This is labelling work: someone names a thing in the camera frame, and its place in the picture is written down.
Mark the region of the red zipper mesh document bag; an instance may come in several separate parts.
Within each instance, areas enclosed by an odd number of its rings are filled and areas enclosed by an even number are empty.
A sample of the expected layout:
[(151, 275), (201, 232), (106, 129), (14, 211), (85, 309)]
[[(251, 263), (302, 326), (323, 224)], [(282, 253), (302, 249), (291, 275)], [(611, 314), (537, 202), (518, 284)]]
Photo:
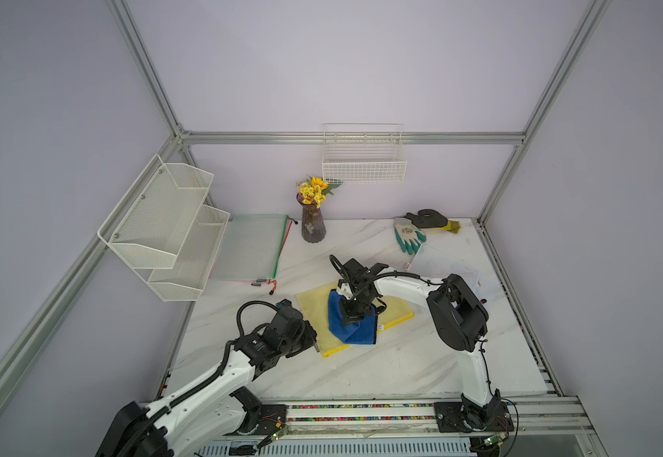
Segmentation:
[(439, 279), (446, 278), (449, 274), (456, 274), (464, 279), (477, 297), (481, 297), (478, 270), (428, 244), (420, 247), (411, 262), (407, 264), (406, 271), (426, 278)]

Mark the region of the blue microfiber cleaning cloth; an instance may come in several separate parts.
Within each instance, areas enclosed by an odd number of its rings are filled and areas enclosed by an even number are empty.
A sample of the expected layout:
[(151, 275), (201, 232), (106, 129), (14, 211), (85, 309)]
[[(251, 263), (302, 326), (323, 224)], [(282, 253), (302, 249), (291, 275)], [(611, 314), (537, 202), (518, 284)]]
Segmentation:
[(378, 316), (365, 316), (357, 323), (343, 322), (341, 299), (335, 289), (329, 293), (328, 318), (329, 331), (342, 343), (356, 346), (373, 346), (377, 340)]

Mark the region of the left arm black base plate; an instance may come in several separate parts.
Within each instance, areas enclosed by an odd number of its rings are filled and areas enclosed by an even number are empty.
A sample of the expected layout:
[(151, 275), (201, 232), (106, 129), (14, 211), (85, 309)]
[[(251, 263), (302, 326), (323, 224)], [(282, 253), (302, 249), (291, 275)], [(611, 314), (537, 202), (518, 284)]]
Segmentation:
[(241, 426), (236, 430), (240, 435), (270, 435), (280, 430), (286, 423), (288, 407), (282, 404), (263, 404), (247, 411)]

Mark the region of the yellow mesh document bag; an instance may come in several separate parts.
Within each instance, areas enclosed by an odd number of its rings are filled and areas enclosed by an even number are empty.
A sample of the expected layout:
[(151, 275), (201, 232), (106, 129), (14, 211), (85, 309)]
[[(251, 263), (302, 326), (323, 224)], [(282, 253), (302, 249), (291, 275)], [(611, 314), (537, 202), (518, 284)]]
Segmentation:
[[(342, 343), (329, 331), (328, 300), (329, 293), (333, 289), (337, 289), (334, 282), (296, 295), (300, 309), (317, 333), (317, 346), (325, 358), (356, 346)], [(415, 316), (404, 300), (390, 297), (385, 298), (384, 302), (388, 308), (378, 316), (377, 334), (409, 321)]]

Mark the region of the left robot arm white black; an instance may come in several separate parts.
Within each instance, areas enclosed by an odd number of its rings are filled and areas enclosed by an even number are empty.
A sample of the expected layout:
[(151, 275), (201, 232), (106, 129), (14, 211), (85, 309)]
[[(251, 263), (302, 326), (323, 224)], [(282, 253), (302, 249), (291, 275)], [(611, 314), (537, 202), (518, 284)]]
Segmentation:
[(189, 456), (227, 434), (250, 435), (263, 403), (249, 385), (283, 358), (313, 348), (317, 333), (289, 300), (249, 301), (235, 314), (238, 336), (219, 363), (175, 393), (116, 413), (98, 456)]

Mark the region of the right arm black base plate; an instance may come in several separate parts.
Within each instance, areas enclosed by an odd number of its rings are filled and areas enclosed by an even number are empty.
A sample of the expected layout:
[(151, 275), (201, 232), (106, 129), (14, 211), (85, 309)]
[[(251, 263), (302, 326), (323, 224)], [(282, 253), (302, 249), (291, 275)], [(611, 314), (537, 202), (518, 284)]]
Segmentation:
[(485, 407), (461, 399), (454, 402), (436, 402), (433, 408), (439, 432), (514, 431), (508, 407), (500, 399), (492, 399)]

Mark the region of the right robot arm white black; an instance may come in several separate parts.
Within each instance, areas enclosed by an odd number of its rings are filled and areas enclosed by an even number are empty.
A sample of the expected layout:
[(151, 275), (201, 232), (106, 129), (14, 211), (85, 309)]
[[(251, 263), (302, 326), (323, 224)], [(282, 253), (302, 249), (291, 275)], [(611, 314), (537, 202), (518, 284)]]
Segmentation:
[(455, 351), (464, 408), (483, 416), (502, 404), (482, 349), (489, 314), (463, 277), (452, 273), (427, 278), (381, 263), (367, 268), (355, 259), (342, 263), (334, 255), (329, 261), (340, 276), (328, 301), (329, 331), (337, 339), (348, 345), (374, 345), (379, 318), (390, 308), (386, 297), (424, 307), (439, 338)]

